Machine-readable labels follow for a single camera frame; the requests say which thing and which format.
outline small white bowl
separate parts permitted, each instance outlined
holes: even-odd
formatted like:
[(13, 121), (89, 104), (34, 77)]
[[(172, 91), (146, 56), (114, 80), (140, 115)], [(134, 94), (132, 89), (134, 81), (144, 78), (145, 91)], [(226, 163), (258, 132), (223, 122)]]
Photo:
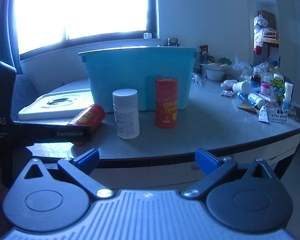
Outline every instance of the small white bowl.
[(213, 81), (221, 81), (225, 75), (225, 71), (206, 69), (207, 78)]
[(227, 67), (221, 67), (217, 65), (205, 65), (206, 69), (209, 70), (217, 70), (217, 71), (226, 71)]

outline white pill container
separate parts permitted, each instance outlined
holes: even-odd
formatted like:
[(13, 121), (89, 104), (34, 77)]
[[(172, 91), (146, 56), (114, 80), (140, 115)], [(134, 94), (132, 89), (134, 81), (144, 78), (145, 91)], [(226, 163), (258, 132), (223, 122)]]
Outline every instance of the white pill container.
[(261, 109), (261, 107), (266, 104), (265, 101), (261, 97), (259, 97), (258, 95), (254, 94), (254, 93), (250, 93), (248, 95), (248, 100), (257, 104), (258, 109)]
[(133, 139), (140, 134), (138, 91), (119, 89), (112, 93), (117, 135), (122, 139)]
[(237, 84), (237, 80), (235, 79), (227, 79), (220, 86), (224, 89), (232, 89), (233, 85)]
[(243, 82), (239, 82), (239, 83), (233, 84), (232, 90), (235, 93), (248, 94), (248, 93), (250, 93), (251, 86), (250, 86), (249, 82), (243, 81)]

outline teal plastic bin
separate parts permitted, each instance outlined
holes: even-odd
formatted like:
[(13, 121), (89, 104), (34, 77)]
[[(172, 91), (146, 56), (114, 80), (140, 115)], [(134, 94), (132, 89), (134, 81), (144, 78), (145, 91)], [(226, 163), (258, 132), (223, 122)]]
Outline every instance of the teal plastic bin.
[(155, 78), (178, 78), (178, 109), (188, 105), (192, 68), (199, 49), (185, 47), (122, 47), (80, 52), (95, 104), (113, 112), (112, 92), (138, 91), (140, 111), (155, 109)]

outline metal screw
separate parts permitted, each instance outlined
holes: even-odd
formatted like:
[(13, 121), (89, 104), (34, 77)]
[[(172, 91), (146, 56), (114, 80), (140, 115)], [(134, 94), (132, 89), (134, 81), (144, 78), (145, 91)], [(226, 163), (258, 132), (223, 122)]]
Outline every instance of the metal screw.
[(185, 197), (197, 197), (197, 196), (199, 196), (199, 191), (196, 189), (187, 189), (182, 194)]
[(107, 198), (113, 195), (113, 191), (108, 188), (99, 189), (96, 193), (97, 197)]

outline black circular pivot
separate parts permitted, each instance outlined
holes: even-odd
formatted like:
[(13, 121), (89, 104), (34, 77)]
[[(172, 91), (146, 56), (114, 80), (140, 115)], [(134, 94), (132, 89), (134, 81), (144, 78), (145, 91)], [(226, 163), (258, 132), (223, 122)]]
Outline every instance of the black circular pivot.
[(89, 208), (87, 193), (67, 182), (31, 179), (24, 187), (19, 185), (10, 191), (3, 211), (13, 225), (26, 231), (42, 233), (66, 228)]
[(263, 178), (222, 184), (208, 194), (206, 204), (218, 222), (250, 234), (284, 228), (293, 211), (292, 200), (283, 185)]
[(47, 212), (58, 208), (63, 201), (60, 193), (53, 190), (38, 190), (26, 197), (26, 206), (33, 211)]
[(239, 191), (233, 200), (240, 208), (248, 211), (260, 211), (270, 205), (270, 198), (256, 190)]

